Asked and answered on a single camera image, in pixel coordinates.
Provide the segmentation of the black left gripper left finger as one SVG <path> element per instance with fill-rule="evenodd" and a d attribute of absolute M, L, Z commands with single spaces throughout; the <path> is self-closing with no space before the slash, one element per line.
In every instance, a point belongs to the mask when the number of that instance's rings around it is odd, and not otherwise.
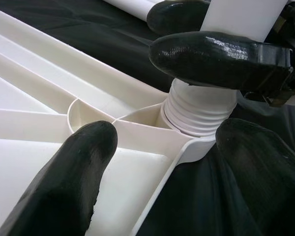
<path fill-rule="evenodd" d="M 117 145 L 117 130 L 108 121 L 79 128 L 31 181 L 0 236 L 85 236 Z"/>

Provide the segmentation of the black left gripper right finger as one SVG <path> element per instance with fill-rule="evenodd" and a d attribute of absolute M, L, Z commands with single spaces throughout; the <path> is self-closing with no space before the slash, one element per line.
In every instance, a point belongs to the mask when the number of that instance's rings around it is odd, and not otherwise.
<path fill-rule="evenodd" d="M 275 132 L 238 118 L 215 136 L 261 233 L 295 236 L 295 152 Z"/>

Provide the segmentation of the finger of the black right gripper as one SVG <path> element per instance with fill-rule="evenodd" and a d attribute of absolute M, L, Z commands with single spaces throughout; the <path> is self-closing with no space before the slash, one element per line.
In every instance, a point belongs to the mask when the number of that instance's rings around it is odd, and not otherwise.
<path fill-rule="evenodd" d="M 156 34 L 199 31 L 210 0 L 164 0 L 147 14 L 147 25 Z"/>
<path fill-rule="evenodd" d="M 149 59 L 191 85 L 279 90 L 291 76 L 291 49 L 212 31 L 176 33 L 155 40 Z"/>

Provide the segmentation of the white plastic table leg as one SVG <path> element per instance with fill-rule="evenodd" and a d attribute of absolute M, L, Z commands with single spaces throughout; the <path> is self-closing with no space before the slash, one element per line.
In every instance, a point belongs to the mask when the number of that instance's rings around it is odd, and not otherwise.
<path fill-rule="evenodd" d="M 147 21 L 147 15 L 151 8 L 163 0 L 104 0 L 117 7 L 120 10 L 123 10 L 136 18 Z"/>
<path fill-rule="evenodd" d="M 202 31 L 218 31 L 263 42 L 288 0 L 211 0 Z M 214 135 L 235 108 L 236 90 L 190 86 L 174 79 L 162 106 L 164 121 L 181 132 Z"/>

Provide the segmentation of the white plastic table top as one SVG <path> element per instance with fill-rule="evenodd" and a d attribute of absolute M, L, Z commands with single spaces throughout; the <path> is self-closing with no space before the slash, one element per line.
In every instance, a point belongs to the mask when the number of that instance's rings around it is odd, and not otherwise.
<path fill-rule="evenodd" d="M 175 166 L 215 142 L 167 127 L 166 97 L 0 11 L 0 226 L 62 143 L 106 120 L 118 148 L 86 236 L 135 236 Z"/>

